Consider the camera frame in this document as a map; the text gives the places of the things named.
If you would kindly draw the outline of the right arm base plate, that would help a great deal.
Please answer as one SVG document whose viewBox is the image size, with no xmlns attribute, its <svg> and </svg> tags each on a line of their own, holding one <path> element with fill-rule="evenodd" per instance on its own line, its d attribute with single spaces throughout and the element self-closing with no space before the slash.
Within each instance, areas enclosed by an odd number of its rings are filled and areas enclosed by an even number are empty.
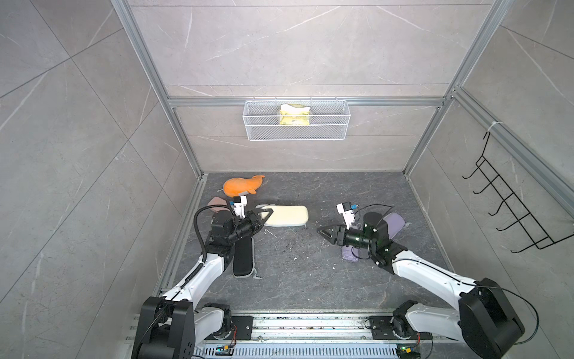
<svg viewBox="0 0 574 359">
<path fill-rule="evenodd" d="M 433 335 L 417 332 L 403 320 L 395 320 L 392 314 L 367 317 L 363 321 L 374 340 L 430 340 Z"/>
</svg>

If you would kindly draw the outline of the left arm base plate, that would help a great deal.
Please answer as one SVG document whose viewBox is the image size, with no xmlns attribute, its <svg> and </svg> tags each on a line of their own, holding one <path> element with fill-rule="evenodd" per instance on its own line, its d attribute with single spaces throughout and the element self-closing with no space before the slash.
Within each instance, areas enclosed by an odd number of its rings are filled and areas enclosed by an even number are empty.
<svg viewBox="0 0 574 359">
<path fill-rule="evenodd" d="M 222 327 L 209 336 L 211 340 L 250 340 L 254 329 L 254 317 L 232 316 L 224 319 Z"/>
</svg>

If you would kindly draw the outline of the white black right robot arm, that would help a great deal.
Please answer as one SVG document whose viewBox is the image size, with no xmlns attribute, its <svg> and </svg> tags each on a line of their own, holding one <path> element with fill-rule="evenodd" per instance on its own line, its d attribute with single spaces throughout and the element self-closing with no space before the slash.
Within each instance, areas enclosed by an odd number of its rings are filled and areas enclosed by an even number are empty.
<svg viewBox="0 0 574 359">
<path fill-rule="evenodd" d="M 481 358 L 502 358 L 521 343 L 526 329 L 508 299 L 510 291 L 489 278 L 463 277 L 424 260 L 391 238 L 382 214 L 366 213 L 360 229 L 334 224 L 317 232 L 333 245 L 365 249 L 378 268 L 414 282 L 448 304 L 435 308 L 406 301 L 390 321 L 397 338 L 437 334 L 464 342 Z"/>
</svg>

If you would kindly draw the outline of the white zippered umbrella sleeve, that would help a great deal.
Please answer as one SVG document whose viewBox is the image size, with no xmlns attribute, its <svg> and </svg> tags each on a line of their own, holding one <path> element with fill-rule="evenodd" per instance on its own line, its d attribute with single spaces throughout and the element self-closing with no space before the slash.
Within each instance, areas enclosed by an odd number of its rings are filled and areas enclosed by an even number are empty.
<svg viewBox="0 0 574 359">
<path fill-rule="evenodd" d="M 272 208 L 274 213 L 265 223 L 267 227 L 301 227 L 309 220 L 305 206 L 260 204 L 257 208 Z"/>
</svg>

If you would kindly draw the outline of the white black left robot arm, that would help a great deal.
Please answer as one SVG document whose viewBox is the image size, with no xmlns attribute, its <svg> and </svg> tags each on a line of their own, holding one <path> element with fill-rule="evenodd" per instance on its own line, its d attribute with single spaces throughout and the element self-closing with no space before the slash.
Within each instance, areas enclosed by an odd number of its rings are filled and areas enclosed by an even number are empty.
<svg viewBox="0 0 574 359">
<path fill-rule="evenodd" d="M 255 272 L 253 237 L 271 218 L 272 209 L 253 209 L 240 217 L 226 205 L 215 205 L 211 230 L 202 237 L 194 226 L 201 256 L 171 290 L 149 297 L 142 305 L 132 349 L 133 358 L 191 358 L 196 343 L 231 331 L 231 310 L 210 304 L 198 309 L 202 297 L 228 267 L 236 275 Z"/>
</svg>

